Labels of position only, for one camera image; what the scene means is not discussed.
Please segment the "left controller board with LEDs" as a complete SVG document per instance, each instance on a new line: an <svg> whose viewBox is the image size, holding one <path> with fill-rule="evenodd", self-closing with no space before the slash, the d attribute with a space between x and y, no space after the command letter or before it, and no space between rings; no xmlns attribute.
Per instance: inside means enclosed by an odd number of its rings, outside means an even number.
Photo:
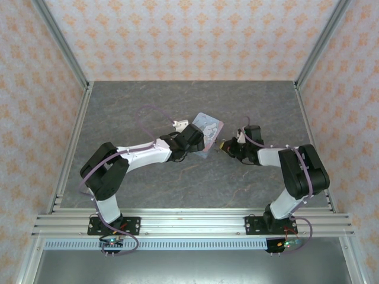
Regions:
<svg viewBox="0 0 379 284"><path fill-rule="evenodd" d="M99 247L105 256L115 256L122 251L124 241L119 236L101 236Z"/></svg>

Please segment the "aluminium front frame beam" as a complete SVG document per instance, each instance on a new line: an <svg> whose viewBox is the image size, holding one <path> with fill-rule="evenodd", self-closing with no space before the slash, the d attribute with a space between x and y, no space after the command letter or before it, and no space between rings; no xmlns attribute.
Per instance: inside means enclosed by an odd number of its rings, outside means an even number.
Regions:
<svg viewBox="0 0 379 284"><path fill-rule="evenodd" d="M141 238L244 238L244 217L260 216L262 208L194 208L194 209L123 209L125 217L140 217ZM48 215L38 215L33 236L84 237L93 210L59 208ZM353 236L356 230L348 214L334 214L329 208L302 208L296 213L300 237Z"/></svg>

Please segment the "controller board with leds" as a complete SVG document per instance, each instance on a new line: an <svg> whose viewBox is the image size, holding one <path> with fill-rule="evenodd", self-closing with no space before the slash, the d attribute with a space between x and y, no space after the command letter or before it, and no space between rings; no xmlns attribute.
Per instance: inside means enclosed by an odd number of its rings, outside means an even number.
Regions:
<svg viewBox="0 0 379 284"><path fill-rule="evenodd" d="M122 251L124 241L119 236L101 236L99 247L105 256L115 256Z"/></svg>
<svg viewBox="0 0 379 284"><path fill-rule="evenodd" d="M299 247L301 241L297 238L295 239L285 239L285 238L269 238L266 240L266 249L265 251L270 255L281 254L285 252L286 249L292 247Z"/></svg>

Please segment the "light blue cartoon tin box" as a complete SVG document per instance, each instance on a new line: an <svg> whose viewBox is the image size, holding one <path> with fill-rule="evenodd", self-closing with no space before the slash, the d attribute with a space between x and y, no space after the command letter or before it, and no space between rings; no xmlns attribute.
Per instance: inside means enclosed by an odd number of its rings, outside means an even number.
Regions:
<svg viewBox="0 0 379 284"><path fill-rule="evenodd" d="M224 123L203 112L199 112L192 124L197 126L204 134L204 149L196 152L196 155L206 159L210 154L212 146L215 144Z"/></svg>

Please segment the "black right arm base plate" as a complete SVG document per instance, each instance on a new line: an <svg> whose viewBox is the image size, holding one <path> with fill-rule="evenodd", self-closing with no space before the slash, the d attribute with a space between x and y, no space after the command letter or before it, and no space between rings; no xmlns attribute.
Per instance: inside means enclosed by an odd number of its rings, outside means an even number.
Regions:
<svg viewBox="0 0 379 284"><path fill-rule="evenodd" d="M285 235L298 233L297 224L289 218L266 221L263 216L245 217L246 235Z"/></svg>

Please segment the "aluminium corner post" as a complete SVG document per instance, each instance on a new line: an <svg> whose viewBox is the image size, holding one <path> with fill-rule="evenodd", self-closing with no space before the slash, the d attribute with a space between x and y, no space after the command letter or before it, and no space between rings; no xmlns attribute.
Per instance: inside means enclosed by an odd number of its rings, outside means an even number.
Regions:
<svg viewBox="0 0 379 284"><path fill-rule="evenodd" d="M319 35L313 49L311 50L311 53L308 56L303 68L301 69L298 78L294 81L296 90L300 91L301 87L305 84L308 76L314 69L319 57L321 56L335 29L338 27L341 19L345 15L345 12L350 6L351 2L352 0L338 0L338 3L336 4L326 25L322 29L322 32Z"/></svg>
<svg viewBox="0 0 379 284"><path fill-rule="evenodd" d="M75 75L75 78L79 82L79 84L87 89L89 86L89 81L86 78L82 68L80 67L72 49L70 48L65 36L60 29L57 21L55 20L50 8L48 7L45 0L30 0L34 5L37 12L40 14L41 19L47 26L49 33L52 35L53 39L58 45L58 48L63 54L63 57L67 61L71 71Z"/></svg>

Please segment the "grey metal panel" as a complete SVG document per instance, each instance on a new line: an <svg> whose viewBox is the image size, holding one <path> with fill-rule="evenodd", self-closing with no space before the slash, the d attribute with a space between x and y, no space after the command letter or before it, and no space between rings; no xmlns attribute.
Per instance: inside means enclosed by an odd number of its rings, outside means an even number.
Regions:
<svg viewBox="0 0 379 284"><path fill-rule="evenodd" d="M98 251L43 253L34 284L352 284L340 253L263 251Z"/></svg>

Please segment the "right controller board with LEDs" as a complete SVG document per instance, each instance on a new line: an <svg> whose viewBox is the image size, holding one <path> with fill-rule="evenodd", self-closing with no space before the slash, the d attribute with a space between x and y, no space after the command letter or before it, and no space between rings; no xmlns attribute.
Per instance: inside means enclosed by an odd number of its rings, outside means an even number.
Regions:
<svg viewBox="0 0 379 284"><path fill-rule="evenodd" d="M299 247L301 241L297 238L295 239L285 239L285 238L269 238L266 240L266 249L265 251L270 255L281 254L285 252L286 249L292 247Z"/></svg>

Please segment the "aluminium side rail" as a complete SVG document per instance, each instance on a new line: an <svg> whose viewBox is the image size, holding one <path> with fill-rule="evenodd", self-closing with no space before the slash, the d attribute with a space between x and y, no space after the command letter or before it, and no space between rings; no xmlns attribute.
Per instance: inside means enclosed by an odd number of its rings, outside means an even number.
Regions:
<svg viewBox="0 0 379 284"><path fill-rule="evenodd" d="M300 106L300 109L301 109L301 113L303 115L303 119L304 119L304 123L305 123L306 130L307 130L307 133L308 133L308 137L309 137L310 142L312 143L312 145L314 145L314 147L317 148L316 147L316 141L314 139L314 135L313 135L313 132L311 130L310 121L309 121L309 118L307 116L305 104L304 104L304 101L303 101L301 93L300 93L300 89L297 86L296 82L294 82L293 84L294 84L294 90L295 90L295 93L296 93L296 97L298 99L298 103L299 103L299 106ZM333 194L330 192L330 188L324 190L324 195L325 195L325 198L326 198L327 203L328 203L328 208L334 214L338 213L338 209L337 209L336 204L335 204L335 199L334 199Z"/></svg>
<svg viewBox="0 0 379 284"><path fill-rule="evenodd" d="M49 204L47 206L46 213L48 215L50 215L53 212L53 207L55 205L56 198L59 195L63 195L65 191L73 157L75 155L76 145L79 140L82 124L85 118L85 114L86 114L86 110L89 104L93 86L94 86L94 81L90 81L83 91L79 108L76 113L75 123L72 127L69 143L66 149L65 158L61 166L60 175L57 180L56 186L54 187L52 191L52 196L50 197Z"/></svg>

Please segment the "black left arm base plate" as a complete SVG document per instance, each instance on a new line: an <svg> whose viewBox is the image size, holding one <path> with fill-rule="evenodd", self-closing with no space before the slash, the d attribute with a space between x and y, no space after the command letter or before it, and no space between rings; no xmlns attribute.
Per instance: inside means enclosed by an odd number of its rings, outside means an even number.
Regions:
<svg viewBox="0 0 379 284"><path fill-rule="evenodd" d="M116 228L118 230L130 233L132 235L139 235L140 223L141 223L140 217L123 217L123 216L120 216L114 222L112 222L110 224L110 226L112 226L113 228ZM98 235L98 236L121 235L121 233L119 233L118 231L108 228L100 220L100 217L94 216L94 215L89 218L87 234L88 235Z"/></svg>

